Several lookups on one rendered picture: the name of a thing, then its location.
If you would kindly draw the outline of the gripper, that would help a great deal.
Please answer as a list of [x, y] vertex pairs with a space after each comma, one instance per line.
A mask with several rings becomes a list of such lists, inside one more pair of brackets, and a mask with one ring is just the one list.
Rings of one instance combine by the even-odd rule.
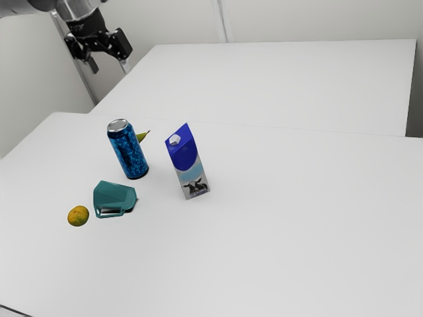
[[108, 32], [99, 9], [81, 20], [66, 22], [66, 25], [69, 33], [64, 40], [72, 58], [82, 61], [92, 73], [98, 73], [99, 68], [91, 52], [106, 52], [118, 60], [124, 73], [131, 71], [128, 60], [133, 52], [132, 45], [121, 28]]

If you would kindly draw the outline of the teal faceted mug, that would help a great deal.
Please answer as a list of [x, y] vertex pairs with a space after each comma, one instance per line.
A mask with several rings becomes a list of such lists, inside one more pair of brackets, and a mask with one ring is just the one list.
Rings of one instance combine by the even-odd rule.
[[134, 208], [136, 201], [133, 187], [101, 180], [93, 190], [93, 207], [99, 219], [121, 217]]

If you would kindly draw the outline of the blue patterned drink can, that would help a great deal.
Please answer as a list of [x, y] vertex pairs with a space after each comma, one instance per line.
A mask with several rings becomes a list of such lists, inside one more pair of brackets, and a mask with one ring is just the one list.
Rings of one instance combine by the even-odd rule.
[[126, 119], [111, 121], [107, 136], [126, 177], [132, 180], [144, 177], [149, 166], [131, 123]]

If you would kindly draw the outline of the blue and white milk carton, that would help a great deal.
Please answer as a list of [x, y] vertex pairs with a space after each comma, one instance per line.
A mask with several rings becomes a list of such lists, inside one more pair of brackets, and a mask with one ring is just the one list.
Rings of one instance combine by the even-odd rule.
[[186, 199], [198, 197], [210, 191], [198, 148], [187, 123], [165, 140], [180, 187]]

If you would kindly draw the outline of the orange fruit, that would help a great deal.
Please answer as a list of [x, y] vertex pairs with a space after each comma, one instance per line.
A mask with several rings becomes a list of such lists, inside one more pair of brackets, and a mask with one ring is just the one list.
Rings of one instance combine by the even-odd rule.
[[75, 206], [67, 215], [67, 222], [74, 227], [85, 225], [89, 219], [89, 210], [82, 205]]

